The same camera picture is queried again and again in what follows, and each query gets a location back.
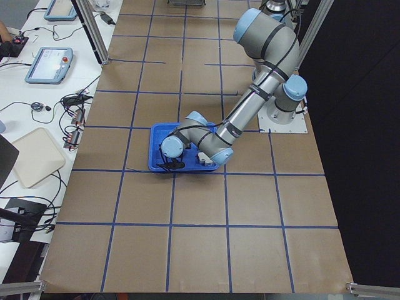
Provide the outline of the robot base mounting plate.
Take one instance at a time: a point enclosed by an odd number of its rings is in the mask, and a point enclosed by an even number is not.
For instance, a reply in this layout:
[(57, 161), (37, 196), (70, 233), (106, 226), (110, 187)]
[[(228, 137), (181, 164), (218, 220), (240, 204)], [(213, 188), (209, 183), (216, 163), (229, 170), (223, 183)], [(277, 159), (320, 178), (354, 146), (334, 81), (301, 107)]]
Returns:
[(257, 114), (262, 133), (307, 134), (308, 129), (301, 104), (292, 112), (279, 110), (274, 103), (265, 104)]

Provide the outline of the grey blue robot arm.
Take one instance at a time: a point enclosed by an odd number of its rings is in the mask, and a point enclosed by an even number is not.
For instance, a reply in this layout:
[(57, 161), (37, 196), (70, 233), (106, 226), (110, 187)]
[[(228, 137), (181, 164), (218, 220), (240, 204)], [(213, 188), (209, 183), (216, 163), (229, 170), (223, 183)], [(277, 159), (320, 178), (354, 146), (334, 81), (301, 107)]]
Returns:
[(184, 150), (191, 146), (214, 164), (226, 164), (234, 153), (234, 142), (278, 88), (288, 83), (298, 65), (299, 41), (294, 30), (258, 9), (248, 9), (241, 16), (233, 38), (254, 61), (255, 78), (219, 124), (209, 124), (197, 111), (188, 114), (159, 144), (162, 170), (184, 168)]

